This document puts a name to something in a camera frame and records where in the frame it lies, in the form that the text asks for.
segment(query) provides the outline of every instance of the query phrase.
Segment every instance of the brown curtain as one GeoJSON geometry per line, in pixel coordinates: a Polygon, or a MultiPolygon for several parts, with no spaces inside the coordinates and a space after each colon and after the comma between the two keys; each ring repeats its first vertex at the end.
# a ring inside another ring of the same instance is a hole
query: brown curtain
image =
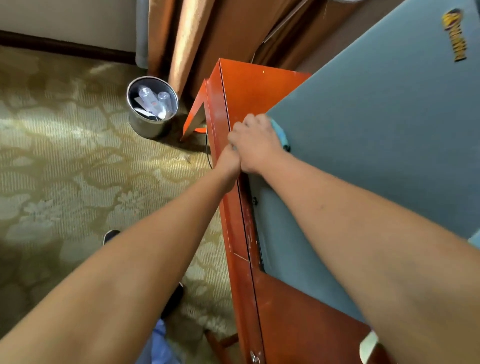
{"type": "Polygon", "coordinates": [[[362,3],[150,0],[149,74],[195,97],[218,58],[294,70],[362,3]]]}

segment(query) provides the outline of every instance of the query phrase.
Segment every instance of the orange wooden cabinet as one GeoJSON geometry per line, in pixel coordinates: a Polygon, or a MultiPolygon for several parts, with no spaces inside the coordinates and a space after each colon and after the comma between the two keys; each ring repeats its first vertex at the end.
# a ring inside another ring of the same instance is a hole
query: orange wooden cabinet
{"type": "MultiPolygon", "coordinates": [[[[248,113],[267,112],[309,76],[220,59],[200,89],[183,138],[206,118],[215,164],[234,123],[248,113]]],[[[246,175],[223,198],[220,215],[245,362],[360,364],[359,344],[370,331],[367,325],[261,270],[246,175]]],[[[384,354],[370,362],[389,363],[384,354]]]]}

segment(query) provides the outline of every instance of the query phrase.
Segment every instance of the baseboard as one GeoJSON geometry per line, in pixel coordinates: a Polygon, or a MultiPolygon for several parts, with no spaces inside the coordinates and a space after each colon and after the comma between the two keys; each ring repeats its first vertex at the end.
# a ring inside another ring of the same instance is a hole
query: baseboard
{"type": "Polygon", "coordinates": [[[27,36],[3,30],[0,30],[0,45],[41,50],[44,52],[92,58],[102,61],[135,64],[135,52],[87,46],[84,44],[42,38],[39,36],[27,36]]]}

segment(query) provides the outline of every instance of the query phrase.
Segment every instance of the wooden chair leg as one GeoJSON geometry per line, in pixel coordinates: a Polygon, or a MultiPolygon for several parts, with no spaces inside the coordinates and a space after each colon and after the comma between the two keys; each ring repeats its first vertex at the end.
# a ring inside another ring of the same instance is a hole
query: wooden chair leg
{"type": "Polygon", "coordinates": [[[207,88],[205,84],[205,80],[198,91],[197,97],[193,102],[192,109],[188,113],[187,120],[183,125],[183,135],[181,137],[181,141],[184,141],[188,138],[193,131],[198,133],[206,133],[206,128],[198,128],[203,120],[205,120],[205,104],[207,103],[207,88]]]}
{"type": "Polygon", "coordinates": [[[224,338],[220,341],[218,341],[210,330],[205,330],[205,337],[207,338],[208,343],[210,344],[210,347],[212,348],[212,351],[214,352],[216,358],[222,363],[222,364],[232,364],[232,361],[230,360],[230,357],[228,356],[227,351],[225,348],[235,344],[239,340],[238,334],[229,336],[227,338],[224,338]]]}

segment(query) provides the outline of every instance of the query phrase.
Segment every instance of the floral carpet pattern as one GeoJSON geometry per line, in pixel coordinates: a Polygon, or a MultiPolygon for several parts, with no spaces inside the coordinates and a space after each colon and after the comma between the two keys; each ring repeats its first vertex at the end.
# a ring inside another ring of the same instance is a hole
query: floral carpet pattern
{"type": "MultiPolygon", "coordinates": [[[[168,142],[181,125],[161,142],[131,129],[125,90],[141,73],[0,48],[0,337],[100,249],[105,232],[126,229],[209,170],[200,149],[168,142]]],[[[236,331],[218,212],[183,283],[169,340],[186,363],[214,362],[203,329],[236,331]]]]}

